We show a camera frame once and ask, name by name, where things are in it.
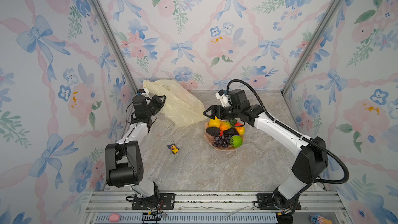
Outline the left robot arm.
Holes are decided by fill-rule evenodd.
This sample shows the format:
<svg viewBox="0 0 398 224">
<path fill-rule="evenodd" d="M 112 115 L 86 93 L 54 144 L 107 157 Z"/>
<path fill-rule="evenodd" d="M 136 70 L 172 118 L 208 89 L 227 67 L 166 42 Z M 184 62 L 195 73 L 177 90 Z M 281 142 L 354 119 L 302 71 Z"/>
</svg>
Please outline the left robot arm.
<svg viewBox="0 0 398 224">
<path fill-rule="evenodd" d="M 105 148 L 105 175 L 109 186 L 123 188 L 130 186 L 133 196 L 126 200 L 132 208 L 158 209 L 161 195 L 155 182 L 144 179 L 144 164 L 140 143 L 149 133 L 153 117 L 164 107 L 166 96 L 153 95 L 144 89 L 132 99 L 133 113 L 127 120 L 129 128 L 117 142 Z"/>
</svg>

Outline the pink wavy fruit plate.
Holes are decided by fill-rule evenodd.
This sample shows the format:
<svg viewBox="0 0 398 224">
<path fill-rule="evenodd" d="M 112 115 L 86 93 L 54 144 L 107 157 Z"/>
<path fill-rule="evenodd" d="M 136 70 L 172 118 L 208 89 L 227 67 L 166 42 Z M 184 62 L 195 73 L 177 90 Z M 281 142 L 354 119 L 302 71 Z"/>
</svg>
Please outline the pink wavy fruit plate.
<svg viewBox="0 0 398 224">
<path fill-rule="evenodd" d="M 245 141 L 245 125 L 235 120 L 211 120 L 204 127 L 206 142 L 216 150 L 233 151 Z"/>
</svg>

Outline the red yellow mango fruit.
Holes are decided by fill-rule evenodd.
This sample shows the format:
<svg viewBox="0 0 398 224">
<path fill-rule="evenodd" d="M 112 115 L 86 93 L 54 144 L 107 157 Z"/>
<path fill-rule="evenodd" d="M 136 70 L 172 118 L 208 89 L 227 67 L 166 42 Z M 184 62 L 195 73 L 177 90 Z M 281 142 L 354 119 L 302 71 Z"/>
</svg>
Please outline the red yellow mango fruit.
<svg viewBox="0 0 398 224">
<path fill-rule="evenodd" d="M 237 131 L 238 135 L 243 136 L 245 134 L 245 125 L 244 124 L 237 122 L 234 127 L 235 127 L 235 130 Z"/>
</svg>

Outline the green apple fruit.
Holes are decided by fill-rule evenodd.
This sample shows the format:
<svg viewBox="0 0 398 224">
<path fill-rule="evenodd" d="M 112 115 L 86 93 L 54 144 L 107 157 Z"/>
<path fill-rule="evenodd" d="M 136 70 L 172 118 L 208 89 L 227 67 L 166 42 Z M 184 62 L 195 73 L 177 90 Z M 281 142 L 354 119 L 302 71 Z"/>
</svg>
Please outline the green apple fruit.
<svg viewBox="0 0 398 224">
<path fill-rule="evenodd" d="M 237 148 L 241 147 L 243 144 L 243 138 L 239 135 L 234 135 L 230 138 L 230 146 Z"/>
</svg>

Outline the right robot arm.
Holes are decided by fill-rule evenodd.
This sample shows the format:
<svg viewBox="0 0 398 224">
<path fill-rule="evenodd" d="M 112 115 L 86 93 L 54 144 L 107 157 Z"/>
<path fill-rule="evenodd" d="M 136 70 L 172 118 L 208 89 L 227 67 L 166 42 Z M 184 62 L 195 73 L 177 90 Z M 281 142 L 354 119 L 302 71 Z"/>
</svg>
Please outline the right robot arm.
<svg viewBox="0 0 398 224">
<path fill-rule="evenodd" d="M 295 209 L 301 193 L 307 190 L 328 166 L 325 142 L 312 139 L 280 122 L 259 105 L 251 105 L 242 89 L 230 93 L 216 93 L 220 105 L 212 105 L 204 111 L 210 119 L 242 122 L 270 135 L 284 145 L 295 157 L 289 177 L 273 192 L 271 204 L 277 209 Z"/>
</svg>

